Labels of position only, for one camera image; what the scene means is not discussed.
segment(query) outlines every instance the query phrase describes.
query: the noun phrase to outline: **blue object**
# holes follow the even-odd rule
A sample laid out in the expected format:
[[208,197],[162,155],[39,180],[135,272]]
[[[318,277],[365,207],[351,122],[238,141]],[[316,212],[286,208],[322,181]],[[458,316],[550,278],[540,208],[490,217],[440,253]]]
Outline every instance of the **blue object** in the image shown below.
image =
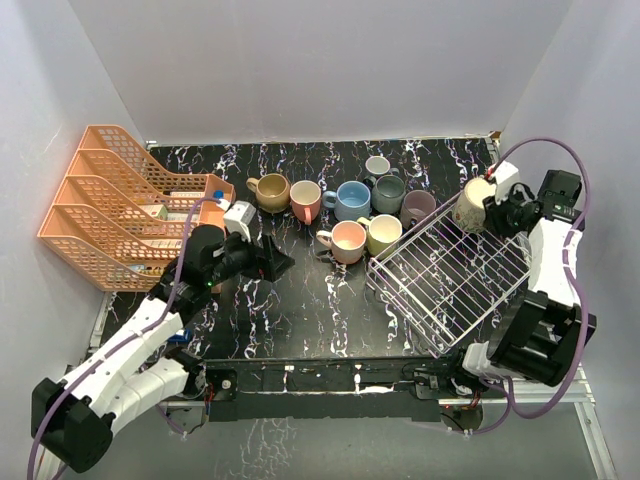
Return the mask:
[[175,335],[169,337],[167,342],[169,343],[189,343],[191,341],[191,330],[185,328],[183,330],[178,330]]
[[322,204],[333,209],[340,221],[353,220],[360,217],[369,218],[371,213],[371,192],[361,182],[345,182],[338,187],[337,192],[324,192]]

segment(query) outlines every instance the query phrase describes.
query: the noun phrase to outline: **gray floor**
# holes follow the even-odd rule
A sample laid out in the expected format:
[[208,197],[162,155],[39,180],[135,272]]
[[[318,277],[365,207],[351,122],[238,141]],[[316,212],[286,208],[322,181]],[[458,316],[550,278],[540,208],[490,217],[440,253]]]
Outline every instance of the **gray floor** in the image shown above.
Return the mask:
[[[486,411],[486,424],[502,406]],[[513,415],[465,440],[404,420],[257,420],[208,424],[183,442],[148,412],[92,470],[106,479],[566,479],[596,478],[573,405],[537,420]]]

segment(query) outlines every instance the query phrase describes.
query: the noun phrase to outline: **blue mug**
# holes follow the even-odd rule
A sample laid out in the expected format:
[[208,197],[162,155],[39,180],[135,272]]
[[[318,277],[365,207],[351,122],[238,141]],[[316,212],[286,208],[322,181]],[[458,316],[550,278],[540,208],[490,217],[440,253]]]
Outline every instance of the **blue mug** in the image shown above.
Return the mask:
[[336,218],[341,222],[371,214],[371,192],[364,184],[356,181],[345,182],[336,192],[324,192],[322,204],[333,210]]

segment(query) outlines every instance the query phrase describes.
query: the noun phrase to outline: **black cable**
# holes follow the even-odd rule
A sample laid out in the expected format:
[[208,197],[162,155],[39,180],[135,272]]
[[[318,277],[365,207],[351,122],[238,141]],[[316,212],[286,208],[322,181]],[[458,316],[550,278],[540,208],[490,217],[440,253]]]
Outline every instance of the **black cable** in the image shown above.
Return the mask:
[[455,418],[453,418],[451,415],[448,415],[448,414],[446,414],[444,412],[440,412],[440,415],[442,415],[443,417],[447,417],[449,420],[451,420],[453,423],[455,423],[456,426],[460,429],[461,432],[465,431],[465,428],[462,425],[460,425],[458,423],[458,421]]

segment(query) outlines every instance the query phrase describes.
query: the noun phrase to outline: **yellow mug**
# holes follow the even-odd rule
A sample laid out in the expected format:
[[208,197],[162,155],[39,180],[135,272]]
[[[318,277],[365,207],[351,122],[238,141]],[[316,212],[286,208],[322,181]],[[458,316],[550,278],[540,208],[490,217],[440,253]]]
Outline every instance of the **yellow mug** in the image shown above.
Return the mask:
[[255,192],[258,205],[268,213],[280,213],[289,206],[289,180],[279,173],[270,173],[260,180],[250,178],[247,187]]
[[392,215],[378,215],[371,220],[360,217],[358,223],[367,227],[367,250],[373,257],[382,252],[383,258],[389,255],[402,236],[402,223]]

